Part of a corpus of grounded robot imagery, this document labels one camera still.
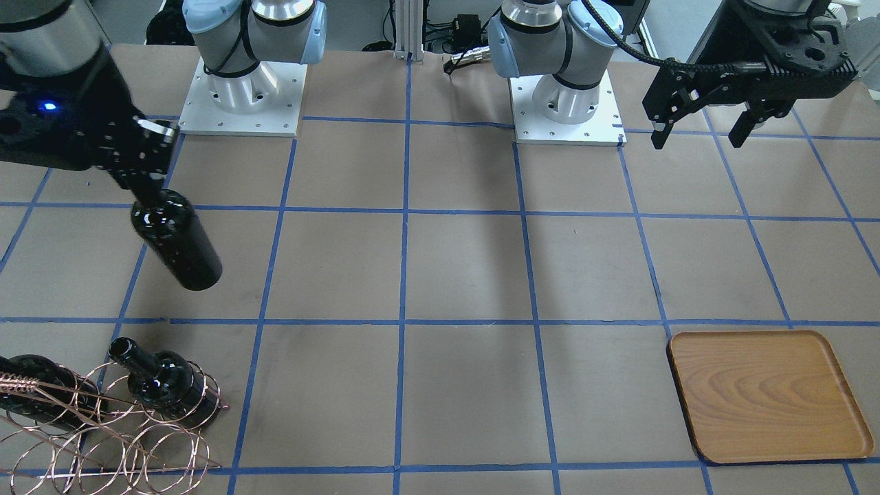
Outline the wooden tray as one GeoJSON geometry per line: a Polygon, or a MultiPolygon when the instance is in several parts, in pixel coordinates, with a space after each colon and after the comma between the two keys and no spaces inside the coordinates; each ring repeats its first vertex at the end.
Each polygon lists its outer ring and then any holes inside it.
{"type": "Polygon", "coordinates": [[[814,330],[681,332],[667,354],[692,445],[710,463],[864,459],[876,442],[814,330]]]}

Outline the far basket wine bottle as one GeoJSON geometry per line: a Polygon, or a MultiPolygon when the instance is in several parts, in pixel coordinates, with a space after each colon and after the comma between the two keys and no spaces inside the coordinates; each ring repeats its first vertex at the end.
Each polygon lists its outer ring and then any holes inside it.
{"type": "Polygon", "coordinates": [[[135,400],[160,419],[186,429],[210,425],[218,413],[218,397],[186,358],[172,351],[145,351],[135,340],[120,336],[108,356],[128,370],[126,385],[135,400]]]}

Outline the dark wine bottle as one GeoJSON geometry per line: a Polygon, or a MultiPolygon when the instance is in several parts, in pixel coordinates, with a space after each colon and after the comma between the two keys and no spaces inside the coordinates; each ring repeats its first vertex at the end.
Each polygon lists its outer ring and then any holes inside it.
{"type": "Polygon", "coordinates": [[[221,260],[183,195],[160,189],[155,201],[133,203],[130,221],[183,288],[202,291],[217,284],[223,273],[221,260]]]}

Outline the basket wine bottle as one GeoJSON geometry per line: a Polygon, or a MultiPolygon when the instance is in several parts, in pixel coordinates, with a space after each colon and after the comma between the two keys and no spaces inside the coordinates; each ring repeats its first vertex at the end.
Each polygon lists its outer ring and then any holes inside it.
{"type": "Polygon", "coordinates": [[[172,351],[145,351],[135,340],[120,336],[108,356],[128,370],[126,385],[135,400],[160,419],[186,429],[210,425],[218,413],[218,397],[186,358],[172,351]]]}
{"type": "Polygon", "coordinates": [[[2,386],[1,405],[9,413],[72,432],[106,412],[96,386],[50,358],[35,354],[1,357],[1,371],[6,378],[36,382],[36,386],[2,386]]]}

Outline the near basket wine bottle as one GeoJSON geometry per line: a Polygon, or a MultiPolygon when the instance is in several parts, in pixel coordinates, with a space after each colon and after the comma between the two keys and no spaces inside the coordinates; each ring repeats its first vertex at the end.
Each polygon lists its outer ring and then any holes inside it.
{"type": "Polygon", "coordinates": [[[6,378],[36,382],[36,386],[2,386],[1,405],[9,413],[72,432],[106,412],[96,386],[50,358],[35,354],[1,357],[1,371],[6,378]]]}

